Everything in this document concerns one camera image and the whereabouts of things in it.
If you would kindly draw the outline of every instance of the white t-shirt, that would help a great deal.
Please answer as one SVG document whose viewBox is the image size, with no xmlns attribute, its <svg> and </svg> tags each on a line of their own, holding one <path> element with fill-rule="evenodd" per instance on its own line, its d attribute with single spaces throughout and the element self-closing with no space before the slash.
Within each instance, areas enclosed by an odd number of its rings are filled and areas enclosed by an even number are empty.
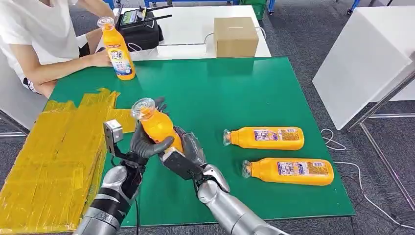
<svg viewBox="0 0 415 235">
<path fill-rule="evenodd" d="M 39 0 L 0 0 L 0 48 L 21 81 L 25 75 L 8 44 L 32 45 L 42 65 L 79 57 L 86 42 L 78 42 L 69 16 L 76 2 L 50 0 L 49 7 Z"/>
</svg>

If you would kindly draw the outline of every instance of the bottle cap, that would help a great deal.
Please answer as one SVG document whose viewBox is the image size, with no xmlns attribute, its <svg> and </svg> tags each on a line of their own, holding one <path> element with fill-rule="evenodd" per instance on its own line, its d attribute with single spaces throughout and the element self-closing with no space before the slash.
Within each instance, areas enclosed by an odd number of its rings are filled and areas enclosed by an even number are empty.
<svg viewBox="0 0 415 235">
<path fill-rule="evenodd" d="M 252 163 L 250 163 L 250 162 L 248 162 L 246 160 L 244 160 L 242 162 L 242 176 L 244 178 L 249 178 L 249 177 L 252 176 L 252 168 L 251 168 L 251 166 L 252 166 Z"/>
<path fill-rule="evenodd" d="M 102 30 L 111 30 L 114 28 L 114 24 L 114 19 L 109 16 L 101 17 L 97 22 L 98 27 Z"/>
<path fill-rule="evenodd" d="M 151 98 L 143 98 L 131 107 L 131 115 L 137 120 L 149 119 L 156 109 L 156 104 Z"/>
<path fill-rule="evenodd" d="M 223 130 L 223 145 L 231 144 L 231 132 L 227 129 Z"/>
</svg>

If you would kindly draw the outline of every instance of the green mat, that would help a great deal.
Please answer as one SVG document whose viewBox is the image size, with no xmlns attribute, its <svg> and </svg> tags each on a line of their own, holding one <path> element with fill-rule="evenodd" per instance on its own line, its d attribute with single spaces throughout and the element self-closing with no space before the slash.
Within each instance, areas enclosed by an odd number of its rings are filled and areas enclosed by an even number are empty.
<svg viewBox="0 0 415 235">
<path fill-rule="evenodd" d="M 135 62 L 137 77 L 120 81 L 112 68 L 88 68 L 60 79 L 51 96 L 73 100 L 105 87 L 121 92 L 117 108 L 130 108 L 142 97 L 165 96 L 175 125 L 193 131 L 207 161 L 224 174 L 231 193 L 264 219 L 353 215 L 340 176 L 324 187 L 266 183 L 244 179 L 243 160 L 265 157 L 316 158 L 332 162 L 287 58 L 217 58 Z M 244 126 L 297 126 L 305 144 L 299 151 L 242 149 L 223 146 L 224 129 Z M 127 151 L 131 134 L 120 148 Z M 111 168 L 107 155 L 104 172 Z M 195 196 L 191 181 L 150 159 L 139 196 L 140 225 L 179 225 L 215 222 Z M 123 226 L 136 225 L 133 205 Z"/>
</svg>

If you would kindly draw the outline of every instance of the floor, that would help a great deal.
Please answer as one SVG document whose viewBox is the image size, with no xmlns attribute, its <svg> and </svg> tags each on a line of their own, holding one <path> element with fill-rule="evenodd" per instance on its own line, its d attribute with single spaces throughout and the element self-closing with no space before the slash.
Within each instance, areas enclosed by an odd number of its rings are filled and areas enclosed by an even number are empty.
<svg viewBox="0 0 415 235">
<path fill-rule="evenodd" d="M 367 6 L 370 0 L 362 0 Z M 136 7 L 137 1 L 123 0 L 126 7 Z M 200 3 L 175 3 L 175 6 L 199 5 Z M 347 9 L 352 0 L 277 0 L 275 13 L 264 14 L 262 21 L 267 33 L 267 44 L 273 56 L 288 56 L 293 66 L 311 111 L 320 129 L 335 130 L 330 117 L 320 100 L 312 79 L 320 64 L 348 20 Z M 73 7 L 72 21 L 77 35 L 96 28 L 97 17 Z M 413 112 L 412 101 L 393 102 L 380 113 Z M 415 200 L 415 118 L 371 119 L 367 127 L 388 157 L 393 167 Z M 0 131 L 10 127 L 0 120 Z M 366 195 L 389 214 L 410 210 L 407 202 L 389 176 L 386 168 L 360 128 L 352 133 L 334 131 L 334 139 L 347 147 L 345 151 L 330 150 L 335 161 L 351 162 L 362 170 L 362 182 Z M 23 138 L 1 139 L 0 184 L 10 170 L 13 161 L 24 143 Z M 348 165 L 337 165 L 347 192 L 355 205 L 353 217 L 297 219 L 272 221 L 272 225 L 293 235 L 410 235 L 414 231 L 398 228 L 366 200 L 357 185 L 357 169 Z M 135 229 L 122 229 L 119 234 L 134 234 Z M 176 226 L 140 228 L 140 234 L 149 235 L 221 235 L 225 231 L 218 225 Z"/>
</svg>

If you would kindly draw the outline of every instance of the cardboard box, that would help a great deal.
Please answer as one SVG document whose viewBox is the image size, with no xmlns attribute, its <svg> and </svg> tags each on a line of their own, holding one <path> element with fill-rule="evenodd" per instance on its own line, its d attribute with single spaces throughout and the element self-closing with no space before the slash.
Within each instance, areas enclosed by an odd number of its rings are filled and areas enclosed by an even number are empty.
<svg viewBox="0 0 415 235">
<path fill-rule="evenodd" d="M 250 17 L 215 18 L 216 57 L 254 57 L 258 35 Z"/>
</svg>

